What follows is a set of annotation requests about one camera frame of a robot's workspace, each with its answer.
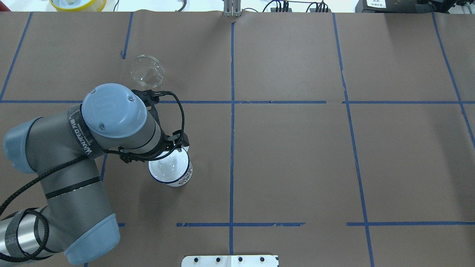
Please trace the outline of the black computer box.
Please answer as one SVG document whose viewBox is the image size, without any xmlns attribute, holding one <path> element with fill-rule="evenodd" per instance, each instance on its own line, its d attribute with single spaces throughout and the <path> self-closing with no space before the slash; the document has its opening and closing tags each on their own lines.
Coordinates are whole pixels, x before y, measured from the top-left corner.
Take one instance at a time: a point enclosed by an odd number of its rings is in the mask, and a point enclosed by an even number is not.
<svg viewBox="0 0 475 267">
<path fill-rule="evenodd" d="M 359 0 L 356 13 L 447 13 L 453 6 L 451 0 Z"/>
</svg>

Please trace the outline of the aluminium frame post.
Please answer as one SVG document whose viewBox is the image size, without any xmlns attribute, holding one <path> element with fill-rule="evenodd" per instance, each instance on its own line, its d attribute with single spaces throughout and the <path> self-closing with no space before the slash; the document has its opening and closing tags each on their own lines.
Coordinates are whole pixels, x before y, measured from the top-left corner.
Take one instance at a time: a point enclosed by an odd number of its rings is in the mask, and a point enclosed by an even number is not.
<svg viewBox="0 0 475 267">
<path fill-rule="evenodd" d="M 242 14 L 241 0 L 223 0 L 224 17 L 240 17 Z"/>
</svg>

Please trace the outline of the yellow tape roll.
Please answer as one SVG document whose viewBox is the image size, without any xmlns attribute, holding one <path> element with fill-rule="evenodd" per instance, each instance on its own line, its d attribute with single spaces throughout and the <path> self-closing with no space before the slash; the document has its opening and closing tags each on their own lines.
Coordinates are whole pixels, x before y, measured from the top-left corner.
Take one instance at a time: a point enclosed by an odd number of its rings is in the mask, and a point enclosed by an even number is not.
<svg viewBox="0 0 475 267">
<path fill-rule="evenodd" d="M 107 0 L 50 0 L 59 12 L 101 12 Z"/>
</svg>

